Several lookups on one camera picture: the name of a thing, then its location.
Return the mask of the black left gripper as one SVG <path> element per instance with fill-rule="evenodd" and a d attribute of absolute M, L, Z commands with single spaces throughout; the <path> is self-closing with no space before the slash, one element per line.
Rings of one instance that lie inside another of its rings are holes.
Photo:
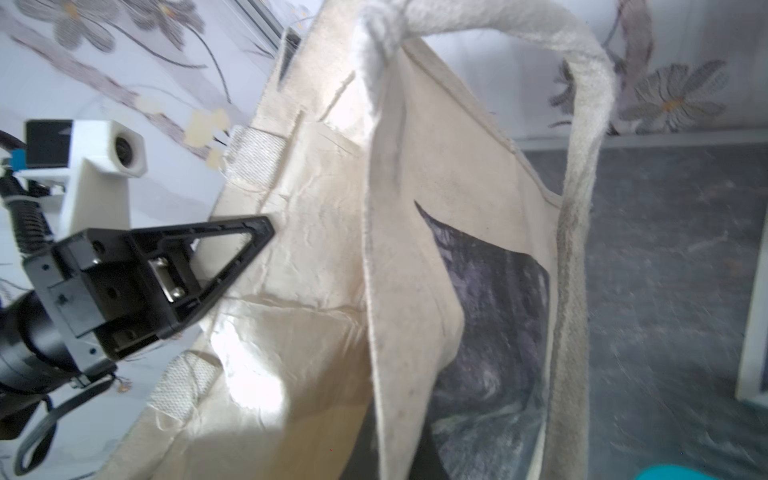
<path fill-rule="evenodd" d="M 273 238 L 266 216 L 85 230 L 23 261 L 25 375 L 102 375 L 195 324 Z"/>

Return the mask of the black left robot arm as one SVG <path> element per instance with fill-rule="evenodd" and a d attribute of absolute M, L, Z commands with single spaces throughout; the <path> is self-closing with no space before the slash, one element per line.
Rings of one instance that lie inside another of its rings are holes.
<path fill-rule="evenodd" d="M 106 120 L 29 120 L 3 134 L 1 200 L 30 290 L 1 310 L 1 436 L 17 475 L 118 363 L 197 323 L 268 245 L 265 216 L 134 229 L 140 134 Z"/>

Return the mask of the cream canvas tote bag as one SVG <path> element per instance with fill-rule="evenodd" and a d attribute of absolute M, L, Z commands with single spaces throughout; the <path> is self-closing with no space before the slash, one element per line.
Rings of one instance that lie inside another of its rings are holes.
<path fill-rule="evenodd" d="M 560 193 L 426 37 L 489 29 L 575 83 Z M 327 1 L 288 31 L 215 219 L 275 237 L 101 479 L 584 479 L 585 242 L 611 61 L 554 1 Z"/>

